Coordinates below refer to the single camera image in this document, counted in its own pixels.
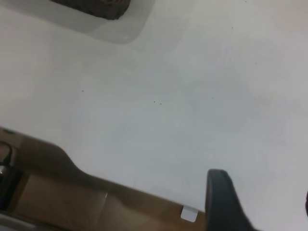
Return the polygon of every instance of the white table surface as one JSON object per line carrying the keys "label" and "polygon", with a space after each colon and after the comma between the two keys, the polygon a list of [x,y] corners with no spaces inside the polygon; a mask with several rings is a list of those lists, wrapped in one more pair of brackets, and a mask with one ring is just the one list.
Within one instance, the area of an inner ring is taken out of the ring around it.
{"label": "white table surface", "polygon": [[306,231],[307,23],[305,0],[1,0],[0,126],[199,210],[225,169],[256,228]]}

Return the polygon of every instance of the black object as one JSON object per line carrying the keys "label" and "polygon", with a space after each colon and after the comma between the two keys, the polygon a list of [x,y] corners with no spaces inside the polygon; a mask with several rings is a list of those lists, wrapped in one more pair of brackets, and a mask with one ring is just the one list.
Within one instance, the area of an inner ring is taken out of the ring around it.
{"label": "black object", "polygon": [[207,231],[255,231],[224,170],[210,169],[207,173],[205,223]]}
{"label": "black object", "polygon": [[128,9],[130,0],[52,0],[64,6],[109,20],[119,19]]}
{"label": "black object", "polygon": [[9,150],[0,162],[0,210],[7,210],[23,172],[11,166],[12,146],[4,141],[0,141],[0,145],[6,146]]}

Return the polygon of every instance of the dark brown basket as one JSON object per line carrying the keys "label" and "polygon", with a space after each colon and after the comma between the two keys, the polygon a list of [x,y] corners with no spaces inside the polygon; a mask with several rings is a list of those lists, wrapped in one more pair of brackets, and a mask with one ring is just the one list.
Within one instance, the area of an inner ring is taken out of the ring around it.
{"label": "dark brown basket", "polygon": [[120,18],[127,10],[130,0],[52,0],[64,6],[110,20]]}

